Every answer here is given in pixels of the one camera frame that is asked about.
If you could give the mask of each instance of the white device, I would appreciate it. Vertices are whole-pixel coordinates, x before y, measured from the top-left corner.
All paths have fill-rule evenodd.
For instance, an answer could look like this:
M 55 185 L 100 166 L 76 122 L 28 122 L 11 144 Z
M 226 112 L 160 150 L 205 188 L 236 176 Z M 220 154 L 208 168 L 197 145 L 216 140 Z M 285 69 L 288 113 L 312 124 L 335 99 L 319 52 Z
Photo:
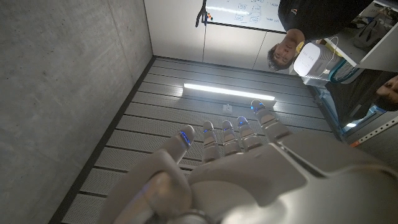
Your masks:
M 328 81 L 326 80 L 319 80 L 314 78 L 301 77 L 301 79 L 303 80 L 304 85 L 316 87 L 324 87 L 328 83 Z
M 293 69 L 301 77 L 328 81 L 330 70 L 340 60 L 341 57 L 334 55 L 324 45 L 308 43 L 298 55 Z

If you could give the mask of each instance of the dark hair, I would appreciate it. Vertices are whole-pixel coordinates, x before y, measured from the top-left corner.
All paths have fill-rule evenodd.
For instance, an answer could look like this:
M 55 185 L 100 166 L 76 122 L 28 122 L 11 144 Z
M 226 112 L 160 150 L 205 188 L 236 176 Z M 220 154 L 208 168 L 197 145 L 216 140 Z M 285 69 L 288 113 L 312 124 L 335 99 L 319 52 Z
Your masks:
M 275 49 L 276 49 L 276 45 L 268 51 L 268 66 L 269 66 L 269 69 L 271 69 L 271 70 L 273 70 L 275 72 L 279 71 L 279 70 L 283 70 L 283 69 L 288 69 L 292 65 L 292 63 L 294 62 L 295 57 L 293 57 L 289 62 L 287 62 L 286 65 L 279 65 L 275 61 L 275 58 L 274 58 Z
M 375 100 L 374 104 L 386 111 L 397 111 L 398 110 L 398 102 L 393 102 L 393 100 L 388 96 L 379 96 Z

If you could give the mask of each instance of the black shirt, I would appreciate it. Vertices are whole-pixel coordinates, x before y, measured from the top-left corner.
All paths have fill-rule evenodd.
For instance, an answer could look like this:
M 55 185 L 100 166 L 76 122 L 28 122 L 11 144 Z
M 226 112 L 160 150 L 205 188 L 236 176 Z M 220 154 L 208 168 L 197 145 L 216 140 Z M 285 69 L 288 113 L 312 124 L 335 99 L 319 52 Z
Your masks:
M 325 87 L 330 92 L 342 127 L 366 116 L 371 107 L 376 91 L 398 73 L 365 69 L 349 84 L 327 83 Z
M 286 31 L 299 29 L 305 40 L 331 37 L 345 28 L 372 0 L 280 0 L 278 15 Z

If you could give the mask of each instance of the whiteboard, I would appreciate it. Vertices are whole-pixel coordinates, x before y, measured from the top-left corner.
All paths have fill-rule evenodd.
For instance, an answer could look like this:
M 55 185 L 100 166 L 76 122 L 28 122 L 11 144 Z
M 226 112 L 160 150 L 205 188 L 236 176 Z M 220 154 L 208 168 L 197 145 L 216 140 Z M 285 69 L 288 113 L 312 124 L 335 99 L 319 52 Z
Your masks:
M 213 20 L 234 26 L 285 32 L 278 16 L 280 0 L 207 0 L 206 11 Z

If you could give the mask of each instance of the white wall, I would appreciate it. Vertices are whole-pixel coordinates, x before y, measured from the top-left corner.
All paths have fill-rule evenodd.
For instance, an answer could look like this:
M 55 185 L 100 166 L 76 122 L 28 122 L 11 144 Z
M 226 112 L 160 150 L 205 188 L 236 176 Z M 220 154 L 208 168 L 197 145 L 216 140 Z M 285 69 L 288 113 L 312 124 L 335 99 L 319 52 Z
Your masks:
M 205 26 L 195 27 L 201 5 L 197 0 L 145 0 L 154 55 L 202 61 Z
M 208 24 L 203 62 L 253 69 L 266 33 Z

